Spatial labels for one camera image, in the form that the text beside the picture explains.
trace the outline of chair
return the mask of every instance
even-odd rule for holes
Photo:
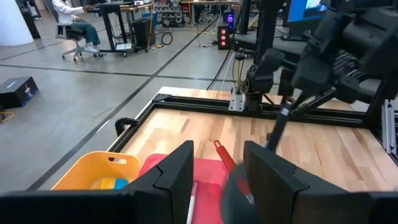
[[[73,40],[76,43],[76,47],[72,50],[69,50],[68,52],[65,52],[62,54],[62,60],[66,60],[65,55],[67,54],[73,54],[73,62],[77,63],[76,57],[83,56],[83,52],[88,52],[85,51],[84,47],[79,46],[79,41],[81,41],[84,36],[85,36],[85,31],[82,29],[77,29],[75,27],[72,27],[70,24],[61,24],[58,23],[58,13],[54,9],[54,6],[52,4],[52,0],[43,0],[43,3],[47,7],[47,9],[50,11],[51,15],[54,17],[55,21],[57,22],[55,25],[57,26],[57,34],[55,38],[57,39],[63,39],[63,40]]]

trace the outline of gray floor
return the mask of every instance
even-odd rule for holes
[[[198,48],[198,40],[211,42],[214,35],[201,35],[180,52],[197,35],[187,25],[174,29],[174,41],[164,49],[131,53],[127,58],[86,54],[84,61],[74,64],[70,57],[63,61],[60,56],[74,43],[55,39],[53,19],[46,12],[42,15],[44,19],[35,22],[41,40],[0,47],[0,82],[32,76],[40,90],[24,108],[10,110],[15,113],[12,120],[0,124],[0,192],[28,189],[33,183],[33,188],[51,188],[80,156],[111,145],[118,118],[135,117],[162,86],[206,88],[226,55],[216,47]],[[108,48],[102,18],[92,14],[83,18],[97,28],[101,47]],[[244,71],[250,64],[245,62]],[[232,80],[231,72],[226,79]],[[222,90],[232,86],[227,81]],[[221,89],[221,80],[213,89]],[[271,92],[275,94],[277,86]],[[71,150],[76,154],[64,161]],[[59,160],[63,161],[59,170],[48,172]],[[37,182],[44,174],[50,178]]]

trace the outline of yellow bin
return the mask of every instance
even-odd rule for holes
[[[52,190],[100,189],[104,179],[138,177],[140,161],[135,156],[115,152],[91,152],[82,156],[54,185]]]

